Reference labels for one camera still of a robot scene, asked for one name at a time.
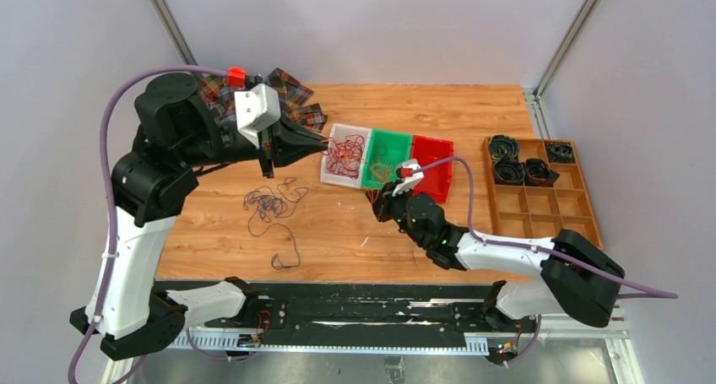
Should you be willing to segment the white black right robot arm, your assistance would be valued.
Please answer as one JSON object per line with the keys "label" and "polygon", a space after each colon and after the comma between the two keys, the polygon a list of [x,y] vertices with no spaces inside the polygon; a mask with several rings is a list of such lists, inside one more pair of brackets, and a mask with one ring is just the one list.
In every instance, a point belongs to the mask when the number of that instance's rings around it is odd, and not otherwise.
{"label": "white black right robot arm", "polygon": [[367,193],[377,221],[393,221],[443,269],[496,270],[529,277],[526,283],[498,280],[477,312],[492,330],[506,331],[527,316],[565,313],[590,327],[609,324],[623,268],[574,230],[555,238],[472,235],[445,219],[425,193]]}

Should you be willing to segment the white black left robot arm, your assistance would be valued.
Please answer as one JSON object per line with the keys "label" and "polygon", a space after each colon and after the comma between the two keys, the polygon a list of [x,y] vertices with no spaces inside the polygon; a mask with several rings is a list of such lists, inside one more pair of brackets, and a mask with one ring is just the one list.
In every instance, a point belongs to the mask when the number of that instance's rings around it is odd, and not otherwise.
{"label": "white black left robot arm", "polygon": [[199,94],[198,68],[144,75],[134,101],[139,127],[131,151],[104,162],[109,229],[100,278],[89,304],[70,324],[100,335],[101,351],[119,361],[166,349],[187,329],[221,318],[238,327],[262,326],[258,292],[229,277],[198,289],[155,287],[168,235],[205,170],[255,160],[271,177],[328,147],[321,135],[292,121],[277,91],[260,80],[240,85],[233,122],[221,122]]}

